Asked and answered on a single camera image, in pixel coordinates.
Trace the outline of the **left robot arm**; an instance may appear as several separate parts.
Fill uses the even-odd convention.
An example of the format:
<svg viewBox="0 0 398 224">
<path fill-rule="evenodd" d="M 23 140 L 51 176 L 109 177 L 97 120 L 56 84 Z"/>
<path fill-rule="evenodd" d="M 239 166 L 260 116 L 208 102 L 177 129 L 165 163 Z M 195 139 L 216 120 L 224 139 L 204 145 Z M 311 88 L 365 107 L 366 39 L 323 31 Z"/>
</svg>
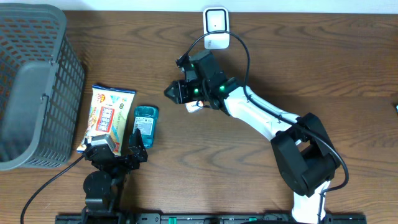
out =
<svg viewBox="0 0 398 224">
<path fill-rule="evenodd" d="M 148 155 L 141 132 L 135 130 L 129 138 L 129 154 L 117 156 L 116 143 L 109 134 L 88 137 L 82 156 L 97 168 L 83 183 L 86 207 L 82 223 L 134 223 L 134 216 L 119 207 L 126 176 L 140 168 Z"/>
</svg>

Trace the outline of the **small orange snack packet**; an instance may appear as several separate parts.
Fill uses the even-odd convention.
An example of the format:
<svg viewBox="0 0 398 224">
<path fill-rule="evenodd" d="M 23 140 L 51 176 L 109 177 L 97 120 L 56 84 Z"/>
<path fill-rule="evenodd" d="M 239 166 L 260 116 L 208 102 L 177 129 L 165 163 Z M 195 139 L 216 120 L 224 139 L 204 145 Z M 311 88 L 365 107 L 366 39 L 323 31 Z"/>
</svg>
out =
<svg viewBox="0 0 398 224">
<path fill-rule="evenodd" d="M 189 113 L 195 113 L 203 109 L 204 104 L 202 101 L 191 101 L 185 104 L 185 107 Z"/>
</svg>

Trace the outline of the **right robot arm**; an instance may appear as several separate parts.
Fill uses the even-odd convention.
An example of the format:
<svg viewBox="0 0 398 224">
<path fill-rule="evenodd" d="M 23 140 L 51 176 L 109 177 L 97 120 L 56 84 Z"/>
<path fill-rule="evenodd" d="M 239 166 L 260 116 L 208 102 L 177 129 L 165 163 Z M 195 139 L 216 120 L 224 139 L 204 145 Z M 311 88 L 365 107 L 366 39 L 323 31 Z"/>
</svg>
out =
<svg viewBox="0 0 398 224">
<path fill-rule="evenodd" d="M 326 217 L 324 193 L 341 162 L 322 122 L 314 114 L 288 113 L 257 96 L 236 78 L 228 78 L 209 50 L 176 61 L 184 73 L 164 94 L 176 104 L 203 102 L 240 119 L 271 142 L 277 166 L 294 192 L 292 218 L 321 223 Z"/>
</svg>

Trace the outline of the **teal mouthwash bottle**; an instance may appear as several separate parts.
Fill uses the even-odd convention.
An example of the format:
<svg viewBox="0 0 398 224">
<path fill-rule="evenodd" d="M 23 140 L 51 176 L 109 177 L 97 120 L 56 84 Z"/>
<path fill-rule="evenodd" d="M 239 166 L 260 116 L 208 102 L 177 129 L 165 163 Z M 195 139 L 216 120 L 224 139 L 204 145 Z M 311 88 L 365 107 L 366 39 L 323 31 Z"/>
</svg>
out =
<svg viewBox="0 0 398 224">
<path fill-rule="evenodd" d="M 153 106 L 137 106 L 134 110 L 134 128 L 141 132 L 144 147 L 149 149 L 154 144 L 155 127 L 159 117 L 159 110 Z"/>
</svg>

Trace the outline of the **yellow snack chip bag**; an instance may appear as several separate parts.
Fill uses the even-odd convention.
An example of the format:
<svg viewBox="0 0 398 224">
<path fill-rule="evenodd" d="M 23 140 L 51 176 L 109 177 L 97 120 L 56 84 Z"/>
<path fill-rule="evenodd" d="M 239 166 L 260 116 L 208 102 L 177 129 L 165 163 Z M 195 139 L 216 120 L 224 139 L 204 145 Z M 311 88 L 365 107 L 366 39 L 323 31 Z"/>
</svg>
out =
<svg viewBox="0 0 398 224">
<path fill-rule="evenodd" d="M 136 92 L 120 88 L 93 85 L 88 127 L 84 138 L 110 135 L 115 143 L 112 152 L 120 156 L 124 131 Z"/>
</svg>

